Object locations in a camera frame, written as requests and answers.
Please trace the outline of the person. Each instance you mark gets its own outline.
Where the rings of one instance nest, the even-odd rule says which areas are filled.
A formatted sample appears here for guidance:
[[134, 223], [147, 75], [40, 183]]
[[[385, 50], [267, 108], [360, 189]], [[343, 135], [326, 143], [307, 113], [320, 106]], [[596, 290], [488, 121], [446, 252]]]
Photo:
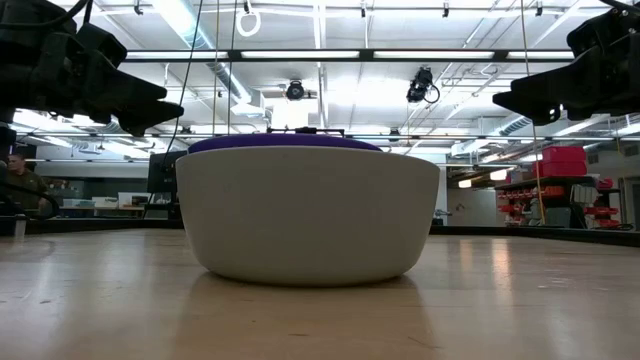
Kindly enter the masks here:
[[[47, 192], [44, 180], [26, 167], [25, 159], [21, 154], [8, 156], [7, 182], [32, 191]], [[46, 200], [37, 195], [17, 190], [9, 190], [9, 195], [14, 202], [17, 202], [25, 210], [43, 210], [46, 205]]]

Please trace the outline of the dark blue plastic bowl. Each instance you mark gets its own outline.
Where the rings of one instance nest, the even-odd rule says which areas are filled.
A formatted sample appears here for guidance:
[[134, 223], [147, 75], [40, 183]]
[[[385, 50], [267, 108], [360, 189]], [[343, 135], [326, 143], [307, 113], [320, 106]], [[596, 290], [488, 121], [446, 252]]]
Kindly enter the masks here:
[[204, 139], [188, 148], [188, 153], [243, 147], [311, 146], [380, 151], [380, 148], [358, 140], [318, 134], [235, 134]]

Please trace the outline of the black overhead light bar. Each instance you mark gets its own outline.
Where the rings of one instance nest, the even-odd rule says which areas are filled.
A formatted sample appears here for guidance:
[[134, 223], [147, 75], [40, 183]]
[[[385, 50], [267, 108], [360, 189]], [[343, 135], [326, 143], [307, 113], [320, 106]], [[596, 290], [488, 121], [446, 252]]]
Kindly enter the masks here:
[[508, 49], [315, 49], [315, 50], [135, 50], [129, 63], [160, 62], [570, 62], [566, 50]]

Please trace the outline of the large grey bowl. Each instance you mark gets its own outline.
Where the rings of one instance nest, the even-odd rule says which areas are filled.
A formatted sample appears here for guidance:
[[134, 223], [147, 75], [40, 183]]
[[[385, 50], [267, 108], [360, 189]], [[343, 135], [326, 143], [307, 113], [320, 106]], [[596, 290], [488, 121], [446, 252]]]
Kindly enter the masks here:
[[341, 286], [400, 276], [418, 261], [439, 168], [422, 159], [329, 147], [245, 147], [176, 163], [197, 261], [235, 280]]

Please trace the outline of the black storage shelf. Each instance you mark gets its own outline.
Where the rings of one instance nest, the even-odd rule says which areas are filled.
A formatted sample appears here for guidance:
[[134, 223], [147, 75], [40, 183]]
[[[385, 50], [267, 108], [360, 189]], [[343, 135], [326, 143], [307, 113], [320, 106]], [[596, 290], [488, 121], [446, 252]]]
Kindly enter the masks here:
[[622, 227], [621, 191], [592, 176], [545, 177], [496, 188], [508, 227], [613, 230]]

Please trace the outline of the red storage bin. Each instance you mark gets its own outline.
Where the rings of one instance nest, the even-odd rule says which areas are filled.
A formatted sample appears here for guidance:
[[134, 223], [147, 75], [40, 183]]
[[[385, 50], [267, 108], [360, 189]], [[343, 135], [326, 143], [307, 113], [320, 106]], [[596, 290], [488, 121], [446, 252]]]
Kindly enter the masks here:
[[544, 163], [585, 163], [586, 152], [581, 146], [549, 146], [542, 150]]
[[532, 171], [540, 177], [582, 177], [587, 174], [587, 166], [584, 162], [537, 161], [532, 164]]

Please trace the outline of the black table frame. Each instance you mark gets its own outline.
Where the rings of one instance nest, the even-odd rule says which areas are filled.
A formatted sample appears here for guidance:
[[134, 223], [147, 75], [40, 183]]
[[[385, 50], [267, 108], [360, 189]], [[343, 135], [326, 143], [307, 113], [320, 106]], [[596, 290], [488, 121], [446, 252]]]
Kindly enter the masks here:
[[[26, 233], [64, 233], [84, 231], [109, 231], [125, 229], [182, 229], [174, 220], [142, 219], [55, 219], [28, 220]], [[528, 237], [559, 241], [593, 243], [612, 246], [640, 248], [640, 232], [614, 230], [584, 230], [554, 227], [477, 227], [432, 225], [431, 235], [441, 236], [494, 236]]]

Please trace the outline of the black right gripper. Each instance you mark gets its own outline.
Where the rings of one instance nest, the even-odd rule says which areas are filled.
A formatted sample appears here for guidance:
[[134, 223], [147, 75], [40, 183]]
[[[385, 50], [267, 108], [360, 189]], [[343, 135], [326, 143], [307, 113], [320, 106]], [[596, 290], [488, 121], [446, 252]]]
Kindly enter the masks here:
[[640, 7], [613, 7], [584, 21], [566, 38], [575, 59], [568, 65], [511, 83], [493, 103], [543, 126], [561, 117], [640, 113]]

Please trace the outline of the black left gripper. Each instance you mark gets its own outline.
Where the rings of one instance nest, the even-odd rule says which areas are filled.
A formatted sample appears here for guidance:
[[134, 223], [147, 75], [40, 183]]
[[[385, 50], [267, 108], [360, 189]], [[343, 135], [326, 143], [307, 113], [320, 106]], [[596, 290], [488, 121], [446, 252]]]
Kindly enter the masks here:
[[48, 0], [0, 0], [0, 121], [16, 109], [119, 126], [134, 137], [176, 119], [184, 108], [161, 101], [166, 90], [118, 66], [127, 50], [109, 32], [73, 17], [92, 0], [65, 10]]

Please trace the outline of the black computer monitor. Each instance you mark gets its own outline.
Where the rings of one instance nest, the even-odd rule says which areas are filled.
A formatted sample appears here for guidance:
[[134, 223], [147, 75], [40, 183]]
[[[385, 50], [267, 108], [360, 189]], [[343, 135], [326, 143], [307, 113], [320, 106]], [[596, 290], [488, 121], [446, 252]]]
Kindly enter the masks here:
[[175, 193], [177, 191], [176, 161], [186, 154], [186, 151], [152, 154], [148, 164], [147, 191]]

